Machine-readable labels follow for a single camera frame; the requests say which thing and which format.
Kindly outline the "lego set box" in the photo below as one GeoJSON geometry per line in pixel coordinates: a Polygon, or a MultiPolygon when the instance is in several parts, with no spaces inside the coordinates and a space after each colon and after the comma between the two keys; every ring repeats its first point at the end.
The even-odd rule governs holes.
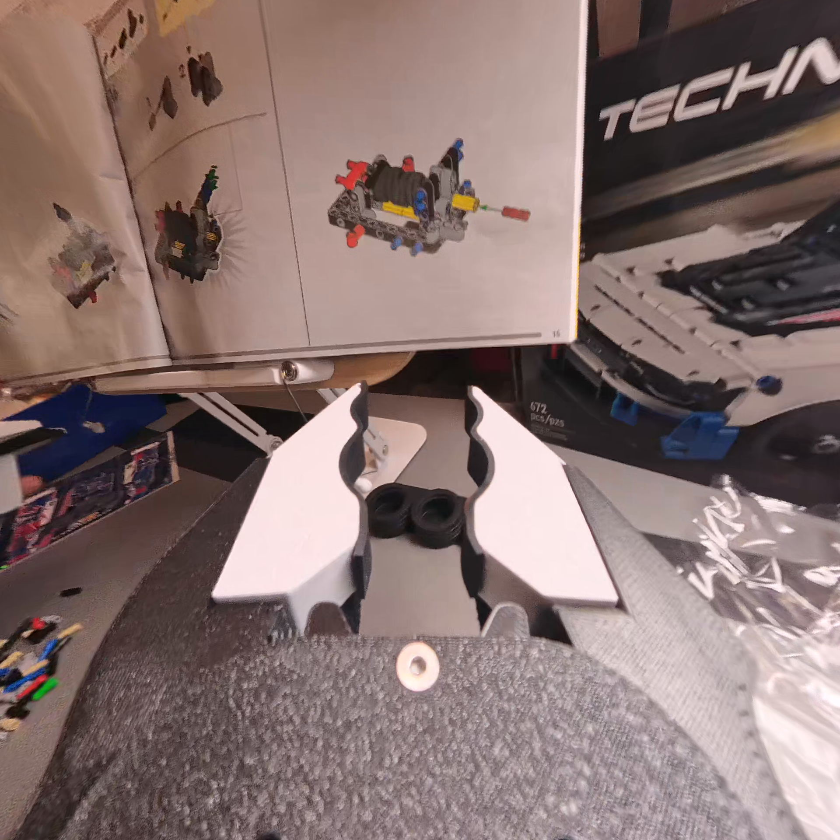
{"type": "Polygon", "coordinates": [[[576,341],[543,442],[838,503],[839,2],[589,2],[576,341]]]}

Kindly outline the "clear plastic bag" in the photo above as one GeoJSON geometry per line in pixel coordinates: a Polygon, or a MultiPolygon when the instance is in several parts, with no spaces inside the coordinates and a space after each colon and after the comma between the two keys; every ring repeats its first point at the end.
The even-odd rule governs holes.
{"type": "Polygon", "coordinates": [[[686,568],[757,671],[759,734],[809,838],[839,838],[839,511],[748,492],[719,476],[686,568]]]}

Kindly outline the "white book stand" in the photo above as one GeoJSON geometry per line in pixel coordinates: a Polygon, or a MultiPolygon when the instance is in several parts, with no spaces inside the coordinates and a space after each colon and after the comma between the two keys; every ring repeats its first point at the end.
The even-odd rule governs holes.
{"type": "MultiPolygon", "coordinates": [[[[214,413],[215,417],[233,429],[258,448],[267,453],[277,447],[267,431],[260,426],[248,425],[250,421],[244,414],[234,411],[235,405],[226,397],[241,397],[243,394],[265,396],[276,391],[285,393],[288,400],[303,399],[302,407],[313,408],[315,413],[323,406],[337,400],[345,390],[357,381],[376,384],[393,378],[403,370],[414,357],[415,351],[391,353],[362,353],[330,356],[320,359],[285,359],[268,362],[243,364],[212,364],[194,368],[178,366],[158,371],[132,371],[117,374],[105,374],[78,382],[60,383],[59,385],[39,386],[33,392],[35,401],[42,397],[50,398],[62,393],[67,386],[82,384],[91,393],[105,395],[138,394],[183,394],[204,410],[214,413]],[[315,407],[315,394],[323,400],[315,407]]],[[[2,430],[2,512],[11,510],[25,498],[23,483],[18,470],[20,454],[49,443],[52,438],[39,438],[34,443],[26,444],[23,436],[38,431],[46,424],[32,421],[23,425],[2,417],[2,426],[12,424],[12,430],[2,430]]]]}

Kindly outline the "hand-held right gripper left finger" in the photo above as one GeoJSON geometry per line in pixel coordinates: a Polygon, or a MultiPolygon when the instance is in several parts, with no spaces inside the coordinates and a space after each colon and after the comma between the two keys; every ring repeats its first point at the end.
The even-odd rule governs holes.
{"type": "Polygon", "coordinates": [[[370,581],[365,467],[368,388],[353,385],[269,458],[212,591],[216,605],[280,605],[302,634],[312,609],[334,606],[357,634],[370,581]]]}

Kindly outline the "blue storage bin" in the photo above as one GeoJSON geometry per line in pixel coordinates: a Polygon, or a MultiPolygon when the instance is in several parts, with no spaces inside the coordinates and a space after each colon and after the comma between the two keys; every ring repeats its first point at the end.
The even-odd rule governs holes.
{"type": "Polygon", "coordinates": [[[38,421],[43,427],[65,430],[54,443],[19,456],[18,470],[22,476],[56,480],[165,414],[166,404],[159,395],[104,395],[82,384],[73,385],[9,416],[13,421],[38,421]]]}

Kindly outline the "black rubber lego tyre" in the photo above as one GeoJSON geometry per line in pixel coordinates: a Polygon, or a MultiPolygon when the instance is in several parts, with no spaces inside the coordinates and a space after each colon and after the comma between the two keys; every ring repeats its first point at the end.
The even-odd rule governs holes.
{"type": "Polygon", "coordinates": [[[451,490],[419,489],[409,510],[411,533],[427,549],[456,544],[465,523],[465,500],[451,490]]]}
{"type": "Polygon", "coordinates": [[[413,504],[421,490],[399,482],[374,488],[365,500],[372,537],[393,539],[413,531],[413,504]]]}

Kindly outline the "lego instruction booklet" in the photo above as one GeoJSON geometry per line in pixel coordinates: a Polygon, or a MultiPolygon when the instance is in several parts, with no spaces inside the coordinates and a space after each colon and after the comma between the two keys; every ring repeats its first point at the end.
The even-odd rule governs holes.
{"type": "Polygon", "coordinates": [[[2,383],[575,336],[587,2],[2,2],[2,383]]]}

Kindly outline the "pile of loose lego pieces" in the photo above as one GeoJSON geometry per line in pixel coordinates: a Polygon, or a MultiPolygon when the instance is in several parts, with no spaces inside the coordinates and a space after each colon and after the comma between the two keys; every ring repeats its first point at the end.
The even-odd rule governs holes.
{"type": "Polygon", "coordinates": [[[84,622],[63,613],[26,614],[1,640],[1,741],[25,727],[60,685],[66,651],[84,622]]]}

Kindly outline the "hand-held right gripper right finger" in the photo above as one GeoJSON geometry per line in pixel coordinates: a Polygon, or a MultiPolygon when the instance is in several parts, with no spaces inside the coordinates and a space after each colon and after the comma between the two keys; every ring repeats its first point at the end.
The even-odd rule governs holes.
{"type": "Polygon", "coordinates": [[[618,607],[562,458],[476,386],[465,431],[476,486],[465,502],[465,587],[480,624],[513,605],[531,634],[558,634],[559,607],[618,607]]]}

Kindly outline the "lego sticker sheet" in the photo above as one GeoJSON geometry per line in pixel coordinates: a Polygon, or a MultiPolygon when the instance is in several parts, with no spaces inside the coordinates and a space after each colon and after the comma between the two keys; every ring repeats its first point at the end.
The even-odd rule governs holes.
{"type": "Polygon", "coordinates": [[[19,564],[180,479],[173,432],[45,486],[1,517],[1,568],[19,564]]]}

